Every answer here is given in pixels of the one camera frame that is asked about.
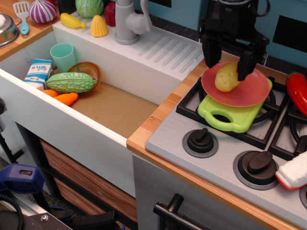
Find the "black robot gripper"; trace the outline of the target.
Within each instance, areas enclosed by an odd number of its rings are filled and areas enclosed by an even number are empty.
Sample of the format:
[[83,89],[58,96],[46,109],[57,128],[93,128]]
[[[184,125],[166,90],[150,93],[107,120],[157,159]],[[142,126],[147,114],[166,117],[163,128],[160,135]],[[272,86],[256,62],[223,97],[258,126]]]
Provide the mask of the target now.
[[257,64],[267,54],[266,46],[270,40],[255,28],[256,19],[270,12],[270,2],[266,10],[258,13],[257,0],[216,0],[212,12],[200,18],[199,38],[202,43],[207,67],[219,63],[222,48],[226,47],[239,53],[237,64],[238,81],[244,81]]

